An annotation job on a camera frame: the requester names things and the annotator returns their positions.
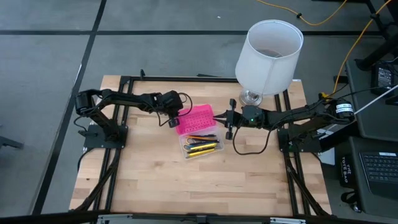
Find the white cable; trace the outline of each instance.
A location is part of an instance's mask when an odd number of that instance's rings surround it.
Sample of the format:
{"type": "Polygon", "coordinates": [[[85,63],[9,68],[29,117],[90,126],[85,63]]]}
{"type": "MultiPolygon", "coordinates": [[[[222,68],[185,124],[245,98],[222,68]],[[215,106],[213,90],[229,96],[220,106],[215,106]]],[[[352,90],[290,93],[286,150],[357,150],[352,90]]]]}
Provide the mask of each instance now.
{"type": "Polygon", "coordinates": [[[361,112],[362,110],[365,110],[365,108],[367,108],[368,106],[370,106],[372,103],[376,102],[378,99],[382,98],[383,96],[387,95],[389,92],[395,90],[398,87],[398,85],[395,85],[394,87],[392,87],[390,90],[388,90],[387,92],[381,94],[380,96],[378,96],[376,99],[370,101],[368,104],[366,104],[365,106],[363,106],[361,109],[357,110],[354,114],[358,114],[359,112],[361,112]]]}
{"type": "MultiPolygon", "coordinates": [[[[389,92],[394,91],[396,88],[398,88],[398,85],[392,87],[390,90],[386,91],[385,93],[381,94],[380,96],[378,96],[376,99],[370,101],[368,104],[366,104],[365,106],[363,106],[361,109],[355,111],[354,114],[358,114],[359,112],[361,112],[362,110],[365,110],[365,108],[367,108],[368,106],[370,106],[372,103],[376,102],[378,99],[382,98],[383,96],[387,95],[389,92]]],[[[337,124],[334,124],[332,126],[330,126],[325,132],[329,131],[330,129],[334,128],[335,126],[337,126],[337,124]]]]}
{"type": "Polygon", "coordinates": [[[392,63],[392,62],[394,62],[395,60],[397,60],[397,58],[398,58],[398,57],[394,58],[392,61],[384,61],[384,62],[392,63]]]}

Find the keyboard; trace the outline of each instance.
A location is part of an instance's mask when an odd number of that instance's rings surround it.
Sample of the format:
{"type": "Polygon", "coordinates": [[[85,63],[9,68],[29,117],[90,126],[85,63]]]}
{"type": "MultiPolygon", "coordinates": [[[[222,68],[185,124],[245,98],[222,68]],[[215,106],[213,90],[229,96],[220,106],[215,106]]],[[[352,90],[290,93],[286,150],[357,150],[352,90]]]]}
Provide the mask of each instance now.
{"type": "Polygon", "coordinates": [[[398,184],[398,156],[391,152],[361,152],[368,182],[398,184]]]}

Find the wooden tabletop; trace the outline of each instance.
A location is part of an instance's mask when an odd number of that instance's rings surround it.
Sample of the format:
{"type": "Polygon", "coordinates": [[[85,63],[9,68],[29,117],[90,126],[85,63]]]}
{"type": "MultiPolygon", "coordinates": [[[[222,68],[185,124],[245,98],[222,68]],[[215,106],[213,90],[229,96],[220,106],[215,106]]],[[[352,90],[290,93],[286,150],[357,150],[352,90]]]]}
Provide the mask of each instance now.
{"type": "MultiPolygon", "coordinates": [[[[101,89],[117,91],[119,80],[120,76],[104,76],[101,89]]],[[[238,99],[241,89],[238,83],[135,81],[133,93],[184,92],[191,96],[194,105],[210,104],[214,113],[220,114],[229,108],[230,98],[238,99]]],[[[289,97],[292,108],[306,104],[299,80],[290,85],[289,97]]],[[[237,102],[236,111],[241,112],[239,100],[237,102]]],[[[274,96],[264,97],[261,108],[276,110],[274,96]]],[[[111,117],[113,106],[107,106],[103,113],[111,117]]],[[[292,215],[285,165],[276,132],[271,133],[268,147],[260,155],[240,156],[234,152],[232,141],[224,139],[224,151],[185,160],[177,133],[167,125],[160,128],[154,113],[130,108],[127,125],[129,132],[126,147],[121,153],[113,212],[292,215]]],[[[221,124],[219,128],[224,136],[226,128],[221,124]]],[[[267,133],[266,130],[241,128],[236,137],[236,147],[241,152],[260,151],[267,133]]],[[[82,160],[70,208],[79,206],[96,185],[103,155],[104,149],[95,149],[82,160]]],[[[319,161],[309,153],[300,155],[309,191],[330,213],[319,161]]],[[[105,204],[106,192],[107,186],[101,208],[105,204]]],[[[302,212],[297,186],[296,194],[302,212]]]]}

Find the yellow marker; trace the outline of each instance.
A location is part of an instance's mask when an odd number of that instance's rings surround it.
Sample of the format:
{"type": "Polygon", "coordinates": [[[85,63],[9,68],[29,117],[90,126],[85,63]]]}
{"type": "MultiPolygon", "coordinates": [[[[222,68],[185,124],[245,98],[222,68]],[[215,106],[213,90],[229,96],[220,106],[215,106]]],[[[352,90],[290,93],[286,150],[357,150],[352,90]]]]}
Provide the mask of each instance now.
{"type": "Polygon", "coordinates": [[[321,92],[320,94],[321,94],[322,98],[326,98],[326,97],[328,97],[328,96],[329,96],[329,95],[327,95],[327,94],[326,94],[326,93],[324,93],[324,92],[321,92]]]}
{"type": "Polygon", "coordinates": [[[194,153],[190,153],[188,154],[188,157],[192,157],[192,156],[198,156],[198,155],[202,155],[202,154],[206,154],[209,152],[213,152],[215,149],[209,149],[209,150],[204,150],[204,151],[200,151],[200,152],[194,152],[194,153]]]}
{"type": "Polygon", "coordinates": [[[197,150],[197,149],[203,149],[206,147],[215,147],[217,145],[217,143],[210,143],[210,144],[203,144],[201,146],[193,146],[190,148],[190,150],[197,150]]]}

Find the lamp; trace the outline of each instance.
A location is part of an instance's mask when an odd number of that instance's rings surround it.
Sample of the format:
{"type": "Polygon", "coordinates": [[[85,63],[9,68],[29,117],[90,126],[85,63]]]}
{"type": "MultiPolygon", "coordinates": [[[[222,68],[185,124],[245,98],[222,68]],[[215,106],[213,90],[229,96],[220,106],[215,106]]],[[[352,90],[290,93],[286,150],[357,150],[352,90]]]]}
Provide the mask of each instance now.
{"type": "Polygon", "coordinates": [[[303,34],[288,22],[266,20],[254,24],[235,68],[236,78],[243,86],[241,103],[257,106],[263,95],[287,89],[302,45],[303,34]]]}

